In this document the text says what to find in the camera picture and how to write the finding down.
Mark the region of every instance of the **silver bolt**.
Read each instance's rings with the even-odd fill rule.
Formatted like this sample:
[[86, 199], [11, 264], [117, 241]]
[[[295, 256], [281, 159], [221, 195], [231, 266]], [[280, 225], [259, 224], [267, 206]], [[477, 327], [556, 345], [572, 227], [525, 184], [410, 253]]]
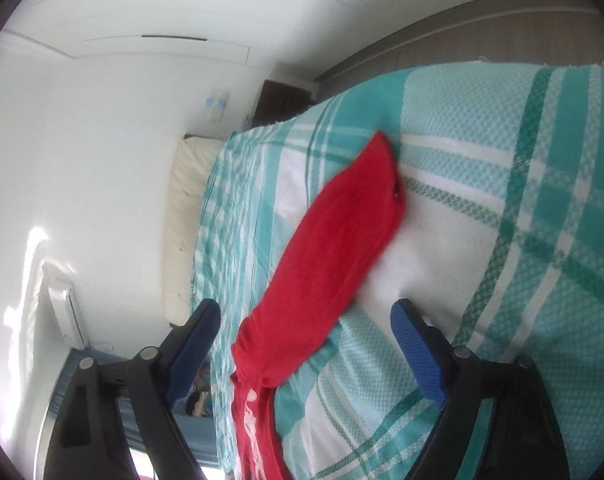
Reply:
[[93, 363], [95, 363], [95, 360], [92, 357], [85, 357], [80, 361], [80, 368], [82, 368], [82, 370], [88, 370], [93, 366]]
[[154, 346], [147, 346], [140, 351], [140, 357], [144, 359], [144, 361], [150, 361], [157, 355], [157, 348]]
[[515, 362], [517, 362], [517, 364], [519, 364], [522, 368], [526, 368], [527, 370], [533, 366], [533, 359], [531, 359], [530, 357], [526, 357], [525, 355], [521, 355], [520, 357], [515, 359]]
[[454, 346], [453, 353], [460, 359], [468, 359], [471, 357], [471, 351], [464, 345]]

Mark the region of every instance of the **brown floor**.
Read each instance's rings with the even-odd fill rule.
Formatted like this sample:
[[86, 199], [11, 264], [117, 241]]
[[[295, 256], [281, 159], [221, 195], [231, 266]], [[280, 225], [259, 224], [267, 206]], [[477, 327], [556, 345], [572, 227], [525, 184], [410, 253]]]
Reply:
[[317, 79], [317, 98], [394, 70], [480, 57], [553, 66], [601, 64], [604, 18], [589, 0], [476, 0], [351, 56]]

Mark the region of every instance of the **teal and white blanket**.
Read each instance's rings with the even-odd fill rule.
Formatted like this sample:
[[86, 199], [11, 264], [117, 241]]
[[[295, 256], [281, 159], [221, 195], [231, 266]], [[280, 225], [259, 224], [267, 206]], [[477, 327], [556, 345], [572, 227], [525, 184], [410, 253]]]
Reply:
[[437, 416], [390, 331], [407, 297], [482, 358], [535, 359], [571, 476], [587, 478], [604, 457], [604, 69], [481, 62], [380, 76], [222, 149], [193, 277], [194, 304], [214, 298], [223, 313], [211, 355], [221, 466], [239, 474], [229, 349], [240, 322], [314, 197], [378, 129], [397, 150], [406, 215], [325, 345], [278, 390], [288, 468], [404, 478]]

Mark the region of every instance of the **white air conditioner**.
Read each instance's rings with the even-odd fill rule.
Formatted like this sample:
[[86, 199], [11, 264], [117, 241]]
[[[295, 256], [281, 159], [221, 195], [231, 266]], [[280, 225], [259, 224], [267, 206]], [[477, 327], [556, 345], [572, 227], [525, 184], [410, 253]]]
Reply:
[[78, 350], [86, 348], [88, 340], [73, 291], [73, 282], [66, 274], [48, 264], [44, 266], [44, 279], [64, 340]]

